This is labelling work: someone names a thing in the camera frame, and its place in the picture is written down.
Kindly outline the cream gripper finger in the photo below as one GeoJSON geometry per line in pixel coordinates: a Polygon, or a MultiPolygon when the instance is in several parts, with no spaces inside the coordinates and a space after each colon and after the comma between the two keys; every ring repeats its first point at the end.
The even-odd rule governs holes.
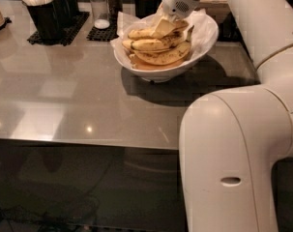
{"type": "Polygon", "coordinates": [[[162,4],[159,5],[157,8],[157,11],[153,14],[152,17],[152,24],[155,25],[158,23],[158,21],[161,19],[163,15],[163,9],[162,9],[162,4]]]}
{"type": "Polygon", "coordinates": [[[160,17],[153,26],[151,36],[153,38],[163,38],[171,33],[175,28],[175,24],[166,17],[160,17]]]}

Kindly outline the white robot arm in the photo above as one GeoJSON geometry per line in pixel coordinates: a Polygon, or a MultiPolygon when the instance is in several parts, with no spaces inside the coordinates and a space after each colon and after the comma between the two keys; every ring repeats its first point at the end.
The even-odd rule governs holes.
{"type": "Polygon", "coordinates": [[[227,0],[259,82],[209,93],[179,136],[189,232],[278,232],[272,168],[293,156],[293,9],[227,0]]]}

